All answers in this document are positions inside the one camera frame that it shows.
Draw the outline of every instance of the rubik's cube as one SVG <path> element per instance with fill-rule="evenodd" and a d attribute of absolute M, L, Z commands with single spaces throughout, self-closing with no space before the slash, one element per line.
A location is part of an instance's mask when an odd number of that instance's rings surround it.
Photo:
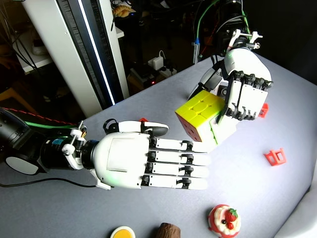
<path fill-rule="evenodd" d="M 235 131 L 235 127 L 226 128 L 217 124 L 217 116 L 223 108 L 224 100 L 221 97 L 203 90 L 175 112 L 194 141 L 216 146 Z"/>

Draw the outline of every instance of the yellow circle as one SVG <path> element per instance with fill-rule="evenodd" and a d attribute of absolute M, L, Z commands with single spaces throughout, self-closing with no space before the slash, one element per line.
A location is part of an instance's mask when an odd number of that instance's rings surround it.
<path fill-rule="evenodd" d="M 113 238 L 132 238 L 132 234 L 128 230 L 119 230 Z"/>

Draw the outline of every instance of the gray table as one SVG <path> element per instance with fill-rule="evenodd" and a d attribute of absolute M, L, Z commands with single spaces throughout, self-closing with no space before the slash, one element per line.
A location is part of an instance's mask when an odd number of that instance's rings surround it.
<path fill-rule="evenodd" d="M 263 59 L 272 74 L 265 119 L 243 121 L 237 132 L 210 153 L 209 188 L 203 191 L 144 187 L 141 190 L 80 188 L 59 181 L 0 188 L 0 237 L 105 238 L 130 226 L 137 238 L 151 238 L 161 222 L 181 228 L 182 238 L 213 237 L 207 213 L 229 204 L 242 217 L 241 238 L 270 238 L 310 186 L 316 161 L 317 86 Z M 108 118 L 146 117 L 169 125 L 164 138 L 189 139 L 174 114 L 211 61 L 205 60 L 85 121 L 88 139 L 102 139 Z M 263 153 L 284 148 L 287 163 L 271 167 Z M 47 177 L 94 181 L 85 171 L 52 171 L 35 177 L 0 164 L 2 183 Z"/>

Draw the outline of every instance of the red cable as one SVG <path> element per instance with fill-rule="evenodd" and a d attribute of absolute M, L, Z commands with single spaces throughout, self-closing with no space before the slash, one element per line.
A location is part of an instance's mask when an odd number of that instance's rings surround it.
<path fill-rule="evenodd" d="M 212 35 L 214 34 L 215 30 L 217 29 L 218 24 L 219 24 L 219 21 L 217 22 L 216 26 L 214 26 L 214 29 L 213 29 L 213 31 L 212 31 L 212 33 L 211 33 L 209 39 L 207 40 L 207 44 L 208 44 L 208 43 L 210 42 L 210 40 L 212 39 Z M 203 53 L 205 52 L 206 48 L 207 48 L 207 46 L 204 47 L 203 51 L 201 52 L 201 55 L 203 55 Z"/>
<path fill-rule="evenodd" d="M 22 111 L 22 110 L 17 110 L 17 109 L 13 109 L 13 108 L 4 108 L 4 109 L 9 110 L 9 111 L 14 111 L 14 112 L 17 112 L 17 113 L 28 114 L 28 115 L 31 115 L 31 116 L 34 116 L 34 117 L 39 117 L 41 119 L 45 119 L 45 120 L 49 120 L 49 121 L 55 121 L 57 123 L 68 124 L 68 125 L 76 125 L 75 123 L 70 123 L 70 122 L 64 122 L 64 121 L 61 121 L 61 120 L 50 119 L 50 118 L 47 118 L 47 117 L 44 117 L 44 116 L 41 116 L 41 115 L 36 115 L 36 114 L 25 112 L 25 111 Z"/>

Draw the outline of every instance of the yellow cube face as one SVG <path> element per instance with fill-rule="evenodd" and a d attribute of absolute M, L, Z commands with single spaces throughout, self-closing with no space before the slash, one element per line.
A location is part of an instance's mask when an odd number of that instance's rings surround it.
<path fill-rule="evenodd" d="M 198 134 L 195 132 L 196 136 L 194 136 L 193 127 L 198 128 L 206 122 L 209 123 L 221 112 L 223 107 L 224 100 L 222 98 L 203 90 L 175 112 L 186 132 L 193 140 L 197 140 L 197 138 L 204 138 L 205 136 L 201 135 L 201 130 Z M 205 133 L 212 133 L 212 130 L 207 130 Z"/>

